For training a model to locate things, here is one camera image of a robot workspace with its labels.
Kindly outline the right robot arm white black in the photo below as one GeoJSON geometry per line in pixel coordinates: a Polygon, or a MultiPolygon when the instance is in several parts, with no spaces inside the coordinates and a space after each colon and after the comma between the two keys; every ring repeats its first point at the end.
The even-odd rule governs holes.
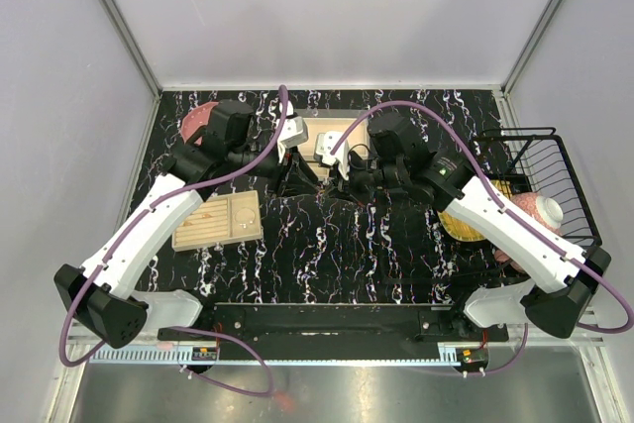
{"type": "Polygon", "coordinates": [[[368,159],[352,157],[347,132],[320,134],[314,156],[334,168],[350,191],[401,190],[465,223],[528,276],[473,291],[450,315],[456,337],[467,341],[493,325],[532,324],[567,339],[581,326],[597,277],[611,257],[600,247],[585,249],[564,238],[558,202],[531,192],[506,197],[474,159],[430,151],[413,124],[396,112],[370,119],[368,135],[373,153],[368,159]]]}

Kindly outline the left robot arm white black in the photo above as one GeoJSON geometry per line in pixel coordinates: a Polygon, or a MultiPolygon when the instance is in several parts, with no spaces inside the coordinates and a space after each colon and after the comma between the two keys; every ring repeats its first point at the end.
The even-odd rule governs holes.
{"type": "Polygon", "coordinates": [[[53,282],[66,309],[58,351],[73,322],[113,349],[143,331],[179,327],[194,340],[213,330],[214,316],[191,292],[138,292],[135,285],[159,249],[210,195],[210,188],[250,172],[275,175],[308,140],[288,93],[279,94],[272,136],[260,152],[247,143],[253,108],[238,100],[207,102],[181,121],[179,140],[148,194],[114,236],[80,266],[63,265],[53,282]]]}

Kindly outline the beige jewelry tray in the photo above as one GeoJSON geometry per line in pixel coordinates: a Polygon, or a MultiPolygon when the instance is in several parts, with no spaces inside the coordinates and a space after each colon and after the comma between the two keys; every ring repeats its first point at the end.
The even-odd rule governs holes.
{"type": "Polygon", "coordinates": [[[187,216],[171,237],[175,252],[260,240],[264,235],[255,190],[209,198],[187,216]]]}

